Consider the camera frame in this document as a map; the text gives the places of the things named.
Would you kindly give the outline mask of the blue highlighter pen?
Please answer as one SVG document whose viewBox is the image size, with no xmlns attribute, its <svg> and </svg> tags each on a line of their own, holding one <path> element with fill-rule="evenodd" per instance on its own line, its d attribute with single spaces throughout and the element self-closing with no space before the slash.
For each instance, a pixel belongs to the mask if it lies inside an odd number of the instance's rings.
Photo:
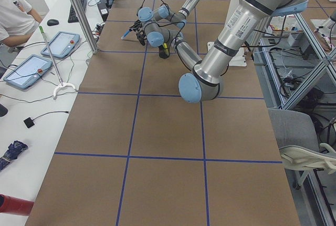
<svg viewBox="0 0 336 226">
<path fill-rule="evenodd" d="M 124 40 L 130 33 L 132 32 L 132 29 L 128 29 L 121 37 L 122 40 Z"/>
</svg>

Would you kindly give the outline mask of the black mesh pen holder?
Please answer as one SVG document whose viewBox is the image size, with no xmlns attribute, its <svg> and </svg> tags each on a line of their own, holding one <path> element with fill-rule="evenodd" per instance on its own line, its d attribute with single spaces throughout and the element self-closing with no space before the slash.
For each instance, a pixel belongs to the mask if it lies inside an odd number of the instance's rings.
<svg viewBox="0 0 336 226">
<path fill-rule="evenodd" d="M 167 59 L 170 56 L 170 50 L 168 47 L 164 47 L 163 45 L 161 45 L 159 47 L 159 57 L 162 59 Z"/>
</svg>

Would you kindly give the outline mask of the upper teach pendant tablet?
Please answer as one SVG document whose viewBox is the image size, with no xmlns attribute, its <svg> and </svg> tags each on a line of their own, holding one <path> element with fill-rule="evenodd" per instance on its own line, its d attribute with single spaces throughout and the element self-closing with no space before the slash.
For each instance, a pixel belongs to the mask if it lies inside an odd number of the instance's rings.
<svg viewBox="0 0 336 226">
<path fill-rule="evenodd" d="M 59 31 L 49 42 L 49 47 L 54 58 L 67 57 L 80 41 L 80 35 Z"/>
</svg>

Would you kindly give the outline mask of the teach pendant tablet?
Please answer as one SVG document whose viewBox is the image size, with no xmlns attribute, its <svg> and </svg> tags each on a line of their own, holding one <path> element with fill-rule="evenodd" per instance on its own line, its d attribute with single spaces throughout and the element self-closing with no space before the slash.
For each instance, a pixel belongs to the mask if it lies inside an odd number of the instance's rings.
<svg viewBox="0 0 336 226">
<path fill-rule="evenodd" d="M 16 88 L 27 89 L 39 80 L 51 66 L 50 59 L 31 55 L 6 75 L 3 80 Z"/>
<path fill-rule="evenodd" d="M 80 35 L 59 31 L 49 42 L 49 47 L 54 58 L 67 57 L 80 41 Z"/>
</svg>

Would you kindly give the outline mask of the black computer mouse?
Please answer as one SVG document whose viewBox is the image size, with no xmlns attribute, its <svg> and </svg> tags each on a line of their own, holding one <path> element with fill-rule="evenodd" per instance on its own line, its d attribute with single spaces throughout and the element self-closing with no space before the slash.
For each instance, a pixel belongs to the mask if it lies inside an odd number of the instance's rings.
<svg viewBox="0 0 336 226">
<path fill-rule="evenodd" d="M 58 25 L 58 24 L 59 24 L 59 21 L 56 20 L 56 19 L 49 19 L 49 20 L 47 21 L 47 26 L 56 26 L 56 25 Z"/>
</svg>

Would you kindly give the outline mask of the long grabber stick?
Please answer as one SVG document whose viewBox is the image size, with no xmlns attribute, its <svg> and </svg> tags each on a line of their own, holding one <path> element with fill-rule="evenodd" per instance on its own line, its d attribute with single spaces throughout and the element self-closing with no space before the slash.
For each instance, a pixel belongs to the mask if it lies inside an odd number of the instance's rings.
<svg viewBox="0 0 336 226">
<path fill-rule="evenodd" d="M 53 56 L 53 54 L 52 54 L 52 52 L 51 52 L 51 49 L 50 49 L 50 46 L 49 46 L 49 44 L 48 44 L 48 41 L 47 41 L 45 32 L 44 32 L 44 30 L 43 30 L 43 27 L 42 27 L 42 26 L 39 26 L 39 30 L 40 30 L 40 32 L 41 32 L 41 34 L 42 34 L 42 36 L 43 36 L 44 42 L 45 42 L 45 44 L 46 44 L 46 47 L 47 47 L 47 50 L 48 50 L 48 52 L 49 52 L 50 58 L 51 58 L 51 60 L 52 60 L 53 66 L 54 66 L 54 68 L 55 68 L 56 75 L 57 75 L 58 80 L 59 80 L 59 85 L 56 86 L 56 88 L 55 88 L 54 91 L 53 91 L 53 99 L 56 100 L 56 99 L 57 99 L 57 93 L 58 93 L 61 89 L 66 88 L 66 87 L 71 87 L 74 91 L 77 91 L 77 89 L 76 89 L 76 87 L 75 87 L 74 84 L 72 84 L 72 83 L 67 83 L 67 82 L 63 82 L 63 79 L 62 79 L 61 76 L 60 76 L 60 73 L 59 73 L 57 64 L 56 64 L 56 62 L 55 62 L 54 56 Z"/>
</svg>

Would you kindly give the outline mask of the person in white shirt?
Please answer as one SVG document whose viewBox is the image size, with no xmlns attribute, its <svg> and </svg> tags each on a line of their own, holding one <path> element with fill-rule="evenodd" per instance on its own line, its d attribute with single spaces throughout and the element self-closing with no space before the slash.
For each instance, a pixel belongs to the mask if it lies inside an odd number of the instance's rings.
<svg viewBox="0 0 336 226">
<path fill-rule="evenodd" d="M 1 0 L 1 43 L 8 47 L 26 43 L 42 20 L 26 0 Z"/>
</svg>

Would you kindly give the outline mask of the lower teach pendant tablet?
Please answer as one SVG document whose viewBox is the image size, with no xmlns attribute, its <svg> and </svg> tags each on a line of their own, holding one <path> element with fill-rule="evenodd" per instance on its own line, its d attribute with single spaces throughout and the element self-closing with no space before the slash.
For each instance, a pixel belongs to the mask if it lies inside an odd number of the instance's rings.
<svg viewBox="0 0 336 226">
<path fill-rule="evenodd" d="M 31 55 L 6 75 L 3 80 L 16 88 L 27 89 L 39 80 L 51 66 L 50 59 Z"/>
</svg>

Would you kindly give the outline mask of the folded dark blue umbrella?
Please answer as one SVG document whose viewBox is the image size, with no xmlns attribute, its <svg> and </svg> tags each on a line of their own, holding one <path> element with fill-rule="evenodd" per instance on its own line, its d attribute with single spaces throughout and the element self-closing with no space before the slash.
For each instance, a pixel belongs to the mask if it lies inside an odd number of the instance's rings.
<svg viewBox="0 0 336 226">
<path fill-rule="evenodd" d="M 15 140 L 8 146 L 7 151 L 1 156 L 1 171 L 5 169 L 13 160 L 16 160 L 18 156 L 25 150 L 28 146 L 18 140 Z"/>
</svg>

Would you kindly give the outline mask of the grey office chair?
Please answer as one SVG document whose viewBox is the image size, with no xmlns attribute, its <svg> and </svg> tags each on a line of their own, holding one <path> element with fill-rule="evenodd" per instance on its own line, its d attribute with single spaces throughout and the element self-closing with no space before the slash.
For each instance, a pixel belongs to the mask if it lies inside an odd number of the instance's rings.
<svg viewBox="0 0 336 226">
<path fill-rule="evenodd" d="M 268 113 L 284 168 L 303 172 L 293 184 L 295 189 L 301 188 L 313 170 L 335 173 L 335 150 L 327 143 L 318 143 L 309 115 L 275 108 L 269 108 Z"/>
</svg>

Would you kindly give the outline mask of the red cylinder bottle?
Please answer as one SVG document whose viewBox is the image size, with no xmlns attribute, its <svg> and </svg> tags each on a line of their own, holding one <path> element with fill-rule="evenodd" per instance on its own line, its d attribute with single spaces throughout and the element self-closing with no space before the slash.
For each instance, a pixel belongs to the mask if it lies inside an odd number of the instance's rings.
<svg viewBox="0 0 336 226">
<path fill-rule="evenodd" d="M 29 216 L 34 202 L 1 194 L 1 213 Z"/>
</svg>

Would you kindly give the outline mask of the aluminium frame post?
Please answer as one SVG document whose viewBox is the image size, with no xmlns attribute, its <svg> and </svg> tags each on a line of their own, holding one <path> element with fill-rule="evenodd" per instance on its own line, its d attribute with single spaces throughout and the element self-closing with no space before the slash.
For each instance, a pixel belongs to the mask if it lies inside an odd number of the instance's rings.
<svg viewBox="0 0 336 226">
<path fill-rule="evenodd" d="M 81 29 L 84 33 L 84 36 L 85 36 L 88 44 L 90 46 L 90 49 L 91 49 L 93 54 L 96 54 L 98 52 L 98 46 L 97 46 L 97 43 L 96 43 L 96 41 L 93 37 L 93 34 L 92 34 L 89 22 L 88 22 L 87 17 L 86 17 L 86 13 L 83 9 L 83 6 L 82 6 L 80 0 L 70 0 L 70 2 L 71 2 L 71 5 L 73 6 L 73 8 L 76 12 L 76 15 L 77 15 L 78 20 L 79 20 L 79 24 L 81 26 Z"/>
</svg>

